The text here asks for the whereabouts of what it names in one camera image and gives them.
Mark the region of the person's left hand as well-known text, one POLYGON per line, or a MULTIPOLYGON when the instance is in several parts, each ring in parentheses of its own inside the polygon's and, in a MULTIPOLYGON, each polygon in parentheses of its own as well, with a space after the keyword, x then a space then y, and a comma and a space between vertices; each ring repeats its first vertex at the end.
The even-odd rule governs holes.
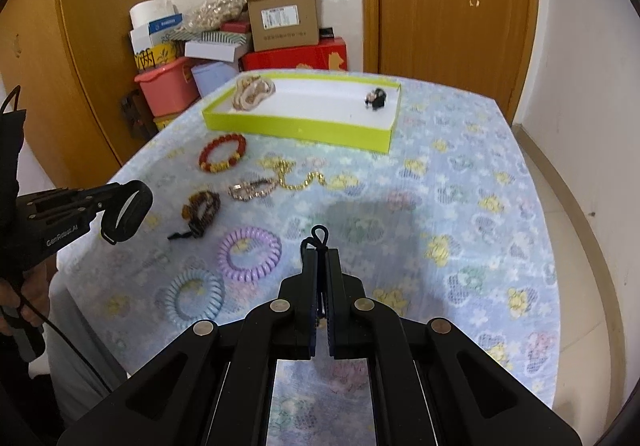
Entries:
POLYGON ((16 292, 4 279, 1 281, 1 305, 11 307, 34 327, 42 325, 41 316, 49 316, 50 282, 55 274, 55 266, 43 261, 24 274, 20 292, 16 292))

